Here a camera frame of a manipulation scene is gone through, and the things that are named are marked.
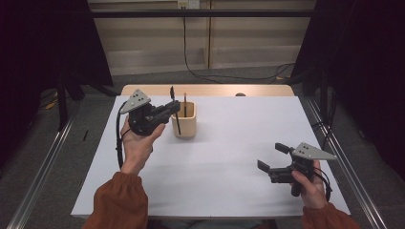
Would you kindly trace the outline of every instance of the black fabric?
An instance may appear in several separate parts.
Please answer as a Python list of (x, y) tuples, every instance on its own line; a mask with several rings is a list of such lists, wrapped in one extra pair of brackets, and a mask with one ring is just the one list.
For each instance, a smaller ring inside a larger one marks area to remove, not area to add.
[(332, 84), (381, 157), (405, 180), (403, 4), (358, 1)]
[(303, 77), (303, 93), (313, 94), (327, 71), (329, 84), (362, 131), (405, 179), (405, 32), (400, 29), (405, 5), (385, 0), (337, 2), (317, 1), (315, 10), (336, 8), (341, 13), (311, 18), (291, 78), (313, 69)]
[(24, 134), (40, 94), (61, 73), (76, 84), (113, 85), (86, 0), (0, 2), (0, 166)]

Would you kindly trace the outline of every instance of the wooden pen holder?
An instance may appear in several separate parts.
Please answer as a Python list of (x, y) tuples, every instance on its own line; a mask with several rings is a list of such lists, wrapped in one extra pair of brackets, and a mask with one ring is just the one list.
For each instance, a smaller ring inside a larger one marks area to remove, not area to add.
[(181, 102), (181, 109), (178, 112), (181, 135), (179, 135), (176, 116), (172, 114), (173, 131), (176, 137), (193, 137), (197, 132), (197, 107), (194, 102)]

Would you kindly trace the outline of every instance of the wall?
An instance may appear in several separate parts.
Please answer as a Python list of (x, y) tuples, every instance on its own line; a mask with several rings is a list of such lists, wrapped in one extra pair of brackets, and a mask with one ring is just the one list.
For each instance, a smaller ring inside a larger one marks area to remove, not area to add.
[[(201, 9), (311, 10), (315, 1), (201, 0)], [(177, 1), (89, 0), (92, 10), (173, 10)], [(182, 18), (95, 19), (112, 75), (186, 70)], [(309, 18), (186, 18), (190, 69), (295, 62)]]

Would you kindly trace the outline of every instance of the wooden table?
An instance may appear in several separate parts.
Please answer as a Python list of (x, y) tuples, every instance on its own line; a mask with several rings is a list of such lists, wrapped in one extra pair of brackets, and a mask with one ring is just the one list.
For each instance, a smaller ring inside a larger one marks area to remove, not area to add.
[(140, 89), (148, 95), (169, 95), (170, 87), (174, 87), (175, 94), (182, 96), (235, 96), (243, 93), (246, 96), (294, 96), (289, 85), (259, 85), (259, 84), (176, 84), (176, 85), (127, 85), (121, 95), (130, 95), (135, 89)]

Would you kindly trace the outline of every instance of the wire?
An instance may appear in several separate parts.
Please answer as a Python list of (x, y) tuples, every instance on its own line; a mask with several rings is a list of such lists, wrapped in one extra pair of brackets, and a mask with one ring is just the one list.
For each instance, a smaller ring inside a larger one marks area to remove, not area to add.
[(184, 62), (185, 62), (185, 67), (187, 68), (187, 70), (193, 74), (195, 77), (200, 78), (200, 79), (204, 79), (204, 80), (208, 80), (214, 83), (218, 83), (218, 84), (222, 84), (222, 82), (214, 80), (214, 79), (210, 79), (207, 77), (220, 77), (220, 78), (232, 78), (232, 79), (247, 79), (247, 80), (266, 80), (266, 79), (271, 79), (270, 82), (268, 82), (267, 84), (272, 84), (274, 81), (276, 81), (276, 77), (279, 76), (281, 73), (283, 73), (285, 70), (287, 70), (290, 66), (295, 65), (295, 63), (288, 63), (288, 64), (283, 64), (277, 67), (276, 73), (274, 75), (271, 76), (266, 76), (266, 77), (259, 77), (259, 78), (251, 78), (251, 77), (242, 77), (242, 76), (233, 76), (233, 75), (222, 75), (222, 74), (198, 74), (198, 73), (194, 73), (193, 71), (191, 71), (191, 69), (188, 66), (188, 61), (187, 61), (187, 54), (186, 54), (186, 47), (187, 47), (187, 42), (186, 42), (186, 35), (185, 35), (185, 17), (182, 19), (182, 23), (183, 23), (183, 47), (184, 47)]
[(317, 177), (319, 177), (320, 179), (322, 179), (322, 181), (325, 183), (325, 198), (327, 199), (327, 201), (329, 202), (329, 200), (330, 200), (330, 193), (331, 193), (331, 191), (332, 191), (332, 189), (331, 189), (331, 187), (330, 187), (330, 180), (329, 180), (329, 178), (328, 178), (328, 176), (322, 171), (322, 170), (320, 170), (320, 169), (318, 169), (319, 171), (321, 171), (322, 172), (322, 174), (323, 175), (325, 175), (325, 177), (327, 178), (327, 179), (324, 179), (324, 177), (322, 177), (321, 175), (319, 175), (319, 174), (317, 174), (317, 173), (314, 173), (314, 175), (315, 176), (317, 176)]
[[(334, 50), (333, 55), (332, 55), (332, 57), (331, 57), (331, 59), (330, 59), (330, 65), (331, 65), (331, 63), (333, 62), (333, 60), (336, 58), (337, 52), (338, 52), (338, 50), (339, 50), (339, 46), (340, 46), (340, 44), (341, 44), (342, 41), (343, 41), (344, 32), (346, 31), (346, 28), (347, 28), (347, 26), (349, 25), (350, 20), (352, 19), (352, 15), (353, 15), (353, 12), (354, 12), (355, 5), (356, 5), (356, 4), (357, 4), (357, 0), (355, 0), (355, 1), (352, 3), (351, 11), (349, 12), (349, 15), (347, 16), (347, 18), (346, 18), (346, 20), (345, 20), (345, 22), (344, 22), (344, 25), (343, 25), (343, 27), (342, 27), (342, 29), (341, 29), (341, 32), (340, 32), (340, 35), (339, 35), (337, 44), (336, 44), (336, 46), (335, 46), (336, 49)], [(322, 144), (322, 149), (324, 149), (325, 144), (326, 144), (326, 141), (327, 141), (327, 139), (328, 139), (329, 136), (330, 136), (331, 126), (332, 126), (332, 122), (333, 122), (333, 117), (334, 117), (334, 113), (336, 112), (336, 95), (335, 95), (335, 91), (334, 91), (334, 90), (333, 90), (333, 92), (332, 92), (332, 101), (331, 101), (331, 103), (332, 103), (332, 104), (330, 104), (330, 112), (329, 112), (329, 116), (328, 116), (328, 120), (330, 121), (330, 126), (329, 126), (329, 128), (328, 128), (328, 130), (327, 130), (327, 134), (325, 135), (324, 142), (323, 142), (323, 144)]]
[(316, 127), (315, 129), (313, 129), (314, 132), (316, 132), (317, 130), (319, 130), (322, 126), (324, 125), (323, 121), (317, 122), (317, 123), (313, 123), (310, 125), (310, 127), (313, 129), (314, 127)]
[(331, 127), (333, 125), (333, 119), (334, 119), (334, 115), (336, 113), (336, 106), (337, 106), (336, 101), (337, 101), (336, 92), (334, 89), (332, 89), (332, 95), (330, 98), (330, 110), (328, 112), (328, 120), (330, 121), (330, 124), (327, 126), (327, 133), (325, 134), (325, 138), (322, 143), (322, 150), (325, 149), (326, 142), (327, 142), (328, 138), (330, 137)]
[(131, 129), (129, 129), (128, 131), (126, 131), (122, 137), (119, 137), (119, 119), (120, 119), (120, 111), (121, 109), (124, 107), (126, 102), (122, 103), (122, 105), (119, 107), (118, 109), (118, 114), (117, 114), (117, 126), (116, 126), (116, 134), (117, 134), (117, 158), (118, 158), (118, 165), (119, 165), (119, 169), (121, 169), (123, 162), (123, 158), (122, 158), (122, 138), (125, 136), (125, 134), (127, 134)]
[(315, 167), (313, 167), (313, 169), (318, 170), (319, 172), (321, 172), (321, 173), (327, 178), (328, 184), (330, 184), (330, 180), (329, 180), (329, 178), (328, 178), (328, 175), (325, 174), (324, 171), (322, 171), (321, 169), (315, 168)]

